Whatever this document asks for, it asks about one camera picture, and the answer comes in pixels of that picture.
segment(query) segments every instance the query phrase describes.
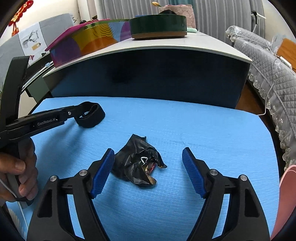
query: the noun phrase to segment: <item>colorful box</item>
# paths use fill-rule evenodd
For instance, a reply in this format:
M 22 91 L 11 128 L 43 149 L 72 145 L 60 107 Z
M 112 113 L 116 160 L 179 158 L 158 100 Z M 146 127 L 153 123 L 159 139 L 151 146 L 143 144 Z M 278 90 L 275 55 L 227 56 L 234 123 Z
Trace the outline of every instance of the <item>colorful box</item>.
M 131 31 L 127 19 L 101 20 L 67 29 L 47 50 L 57 67 L 129 38 Z

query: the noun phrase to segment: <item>white wall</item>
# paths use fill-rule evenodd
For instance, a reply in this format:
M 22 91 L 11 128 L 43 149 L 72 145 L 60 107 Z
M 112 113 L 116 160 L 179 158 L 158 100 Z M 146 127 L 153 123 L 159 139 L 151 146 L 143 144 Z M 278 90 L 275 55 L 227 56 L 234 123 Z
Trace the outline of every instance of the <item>white wall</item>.
M 16 24 L 19 31 L 22 31 L 37 22 L 64 13 L 73 15 L 77 20 L 75 25 L 81 21 L 77 0 L 34 0 L 33 5 L 23 13 L 20 21 Z M 0 38 L 0 45 L 11 38 L 12 29 L 13 26 L 7 26 Z
M 20 96 L 20 106 L 19 106 L 19 115 L 18 117 L 26 116 L 30 111 L 37 105 L 33 97 L 29 97 L 27 92 L 23 92 Z
M 268 1 L 262 0 L 265 19 L 265 39 L 272 41 L 272 37 L 276 34 L 285 34 L 290 39 L 295 40 L 291 29 L 283 19 L 278 10 Z

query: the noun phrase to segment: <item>blue mat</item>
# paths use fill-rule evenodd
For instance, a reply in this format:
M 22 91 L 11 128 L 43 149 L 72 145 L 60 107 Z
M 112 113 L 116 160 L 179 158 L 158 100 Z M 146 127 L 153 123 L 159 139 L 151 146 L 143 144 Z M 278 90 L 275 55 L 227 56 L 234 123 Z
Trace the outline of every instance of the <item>blue mat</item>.
M 111 241 L 187 239 L 204 200 L 195 193 L 183 166 L 185 147 L 223 175 L 246 174 L 272 232 L 279 201 L 278 167 L 270 133 L 258 116 L 200 104 L 109 97 L 46 99 L 35 112 L 84 101 L 100 103 L 106 113 L 95 128 L 81 128 L 69 119 L 63 126 L 33 137 L 40 189 L 51 175 L 65 178 L 87 169 L 107 148 L 118 152 L 132 134 L 147 136 L 168 166 L 153 171 L 157 185 L 149 189 L 109 175 L 94 206 Z M 226 195 L 214 237 L 223 230 L 228 198 Z M 75 233 L 83 237 L 72 196 L 69 205 Z M 9 207 L 18 213 L 16 204 Z M 28 221 L 34 207 L 25 209 Z

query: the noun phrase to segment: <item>gray quilted fabric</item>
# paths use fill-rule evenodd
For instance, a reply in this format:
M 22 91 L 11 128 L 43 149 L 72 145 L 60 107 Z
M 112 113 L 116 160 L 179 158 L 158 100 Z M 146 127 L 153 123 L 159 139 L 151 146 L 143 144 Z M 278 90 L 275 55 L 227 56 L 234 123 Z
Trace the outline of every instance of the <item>gray quilted fabric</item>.
M 230 26 L 226 30 L 226 36 L 230 38 L 232 42 L 235 42 L 237 38 L 244 38 L 253 44 L 260 45 L 263 48 L 267 48 L 267 49 L 271 48 L 271 43 L 269 41 L 267 41 L 266 39 L 260 37 L 255 33 L 252 33 L 249 30 L 246 30 L 238 26 L 234 26 L 234 25 Z
M 296 73 L 270 50 L 243 38 L 238 38 L 234 47 L 253 60 L 249 79 L 261 97 L 266 99 L 269 92 L 267 108 L 279 133 L 281 147 L 285 150 L 283 159 L 287 163 L 286 168 L 296 164 Z

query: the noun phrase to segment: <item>velcro strap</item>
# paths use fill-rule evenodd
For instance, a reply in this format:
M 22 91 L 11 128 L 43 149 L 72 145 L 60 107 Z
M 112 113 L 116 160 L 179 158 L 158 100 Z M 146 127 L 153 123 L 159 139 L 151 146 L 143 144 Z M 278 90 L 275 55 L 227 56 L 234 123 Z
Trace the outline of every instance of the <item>velcro strap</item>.
M 82 116 L 74 117 L 77 124 L 84 128 L 92 128 L 99 124 L 105 118 L 105 112 L 98 103 L 89 101 L 83 102 L 80 105 L 86 110 Z

